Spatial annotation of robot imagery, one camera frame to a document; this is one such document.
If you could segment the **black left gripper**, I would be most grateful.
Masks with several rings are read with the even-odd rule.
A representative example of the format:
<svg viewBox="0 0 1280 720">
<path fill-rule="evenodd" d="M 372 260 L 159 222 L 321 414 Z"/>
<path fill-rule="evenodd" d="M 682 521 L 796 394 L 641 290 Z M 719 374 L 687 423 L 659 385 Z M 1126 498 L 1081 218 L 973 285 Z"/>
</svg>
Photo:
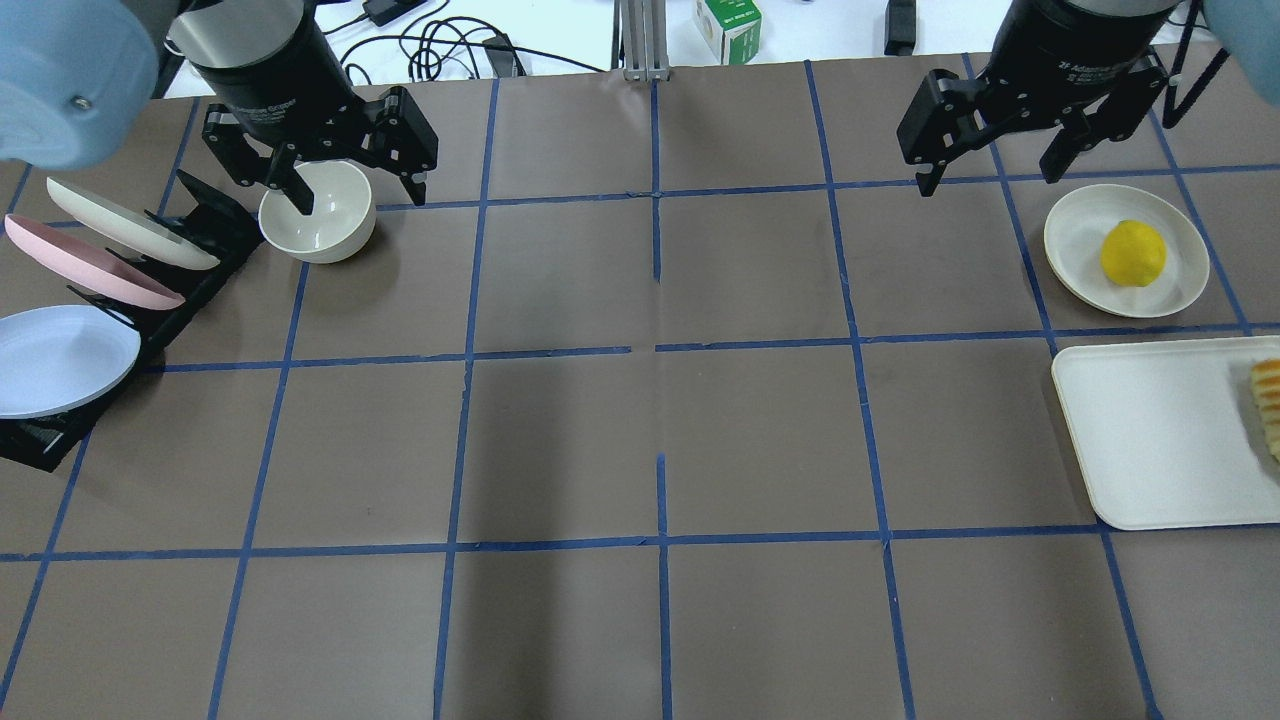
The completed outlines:
<svg viewBox="0 0 1280 720">
<path fill-rule="evenodd" d="M 284 142 L 262 154 L 251 143 L 346 133 L 346 158 L 394 176 L 410 201 L 426 202 L 426 176 L 438 167 L 439 138 L 411 92 L 392 86 L 356 95 L 315 18 L 314 1 L 193 1 L 168 37 L 210 86 L 218 102 L 202 140 L 239 186 L 283 193 L 303 217 L 315 192 Z"/>
</svg>

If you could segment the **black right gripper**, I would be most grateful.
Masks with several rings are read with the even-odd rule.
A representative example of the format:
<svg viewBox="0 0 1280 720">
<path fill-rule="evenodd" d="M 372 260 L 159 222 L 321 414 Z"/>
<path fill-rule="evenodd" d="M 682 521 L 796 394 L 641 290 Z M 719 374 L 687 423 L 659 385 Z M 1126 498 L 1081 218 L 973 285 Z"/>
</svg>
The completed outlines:
<svg viewBox="0 0 1280 720">
<path fill-rule="evenodd" d="M 1051 184 L 1082 152 L 1130 137 L 1169 83 L 1158 55 L 1144 54 L 1167 18 L 1166 1 L 1011 3 L 986 81 L 928 70 L 899 122 L 899 147 L 920 196 L 933 196 L 960 156 L 1011 128 L 1009 117 L 986 111 L 1056 113 L 1112 88 L 1096 111 L 1075 108 L 1062 120 L 1039 159 Z"/>
</svg>

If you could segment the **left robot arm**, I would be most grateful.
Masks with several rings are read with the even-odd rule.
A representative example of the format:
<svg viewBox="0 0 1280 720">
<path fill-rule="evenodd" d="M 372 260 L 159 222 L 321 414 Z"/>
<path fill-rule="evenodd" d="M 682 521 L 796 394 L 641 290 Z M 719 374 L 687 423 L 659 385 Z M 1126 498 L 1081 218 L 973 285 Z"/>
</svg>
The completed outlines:
<svg viewBox="0 0 1280 720">
<path fill-rule="evenodd" d="M 3 158 L 78 170 L 124 143 L 160 76 L 159 41 L 120 1 L 5 1 Z M 360 97 L 311 1 L 193 1 L 168 37 L 216 96 L 204 142 L 239 186 L 305 215 L 302 161 L 351 160 L 396 176 L 415 204 L 439 138 L 406 88 Z"/>
</svg>

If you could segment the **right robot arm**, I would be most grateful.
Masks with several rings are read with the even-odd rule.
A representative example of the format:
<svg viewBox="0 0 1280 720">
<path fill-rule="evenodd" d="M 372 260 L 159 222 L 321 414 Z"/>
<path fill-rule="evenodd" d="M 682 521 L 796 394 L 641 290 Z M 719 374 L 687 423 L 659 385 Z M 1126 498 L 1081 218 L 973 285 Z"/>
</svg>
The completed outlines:
<svg viewBox="0 0 1280 720">
<path fill-rule="evenodd" d="M 1192 1 L 1171 67 L 1153 50 L 1172 1 L 1015 1 L 974 79 L 925 74 L 896 137 L 916 186 L 929 197 L 946 168 L 1005 135 L 1056 129 L 1039 159 L 1044 181 L 1062 178 L 1103 141 L 1133 135 L 1164 97 L 1176 126 L 1229 59 L 1253 90 L 1277 102 L 1277 4 Z"/>
</svg>

